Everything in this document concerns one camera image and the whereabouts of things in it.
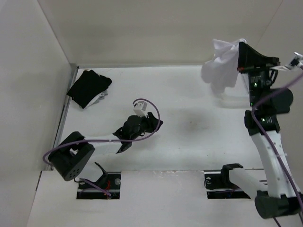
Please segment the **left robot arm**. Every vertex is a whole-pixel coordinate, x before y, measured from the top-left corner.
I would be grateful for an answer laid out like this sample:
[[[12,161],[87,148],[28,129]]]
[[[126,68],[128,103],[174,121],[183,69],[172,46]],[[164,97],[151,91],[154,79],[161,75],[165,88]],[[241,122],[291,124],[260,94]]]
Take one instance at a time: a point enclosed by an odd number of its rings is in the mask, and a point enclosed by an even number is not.
[[[153,113],[146,116],[131,115],[117,131],[93,144],[92,138],[83,136],[80,132],[72,132],[59,146],[52,151],[48,160],[65,181],[76,178],[84,183],[83,189],[97,189],[108,192],[108,173],[98,163],[93,161],[96,155],[120,154],[128,150],[134,140],[149,133],[157,132],[163,121],[157,119]]]

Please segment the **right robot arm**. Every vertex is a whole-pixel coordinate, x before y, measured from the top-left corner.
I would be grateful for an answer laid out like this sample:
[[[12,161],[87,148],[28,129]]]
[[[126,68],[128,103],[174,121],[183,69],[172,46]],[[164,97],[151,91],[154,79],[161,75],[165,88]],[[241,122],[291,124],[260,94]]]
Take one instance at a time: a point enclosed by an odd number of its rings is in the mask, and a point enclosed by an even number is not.
[[[289,64],[281,66],[277,57],[264,56],[244,42],[239,44],[238,72],[248,76],[251,106],[244,123],[258,150],[267,183],[262,184],[236,163],[224,165],[219,180],[225,187],[242,189],[264,219],[303,213],[303,194],[291,175],[277,120],[279,114],[290,112],[294,96],[289,85],[272,87],[280,70],[302,66],[301,54],[296,53]]]

